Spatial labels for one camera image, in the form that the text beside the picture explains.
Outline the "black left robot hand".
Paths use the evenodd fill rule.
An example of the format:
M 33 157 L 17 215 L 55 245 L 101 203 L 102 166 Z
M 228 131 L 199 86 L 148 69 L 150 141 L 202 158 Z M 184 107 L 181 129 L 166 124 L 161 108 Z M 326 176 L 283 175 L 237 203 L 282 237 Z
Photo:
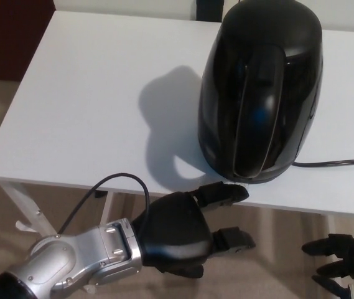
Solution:
M 208 259 L 255 248 L 250 234 L 239 227 L 212 232 L 203 215 L 206 209 L 230 206 L 248 197 L 243 186 L 217 182 L 152 202 L 149 210 L 131 223 L 143 266 L 199 279 Z

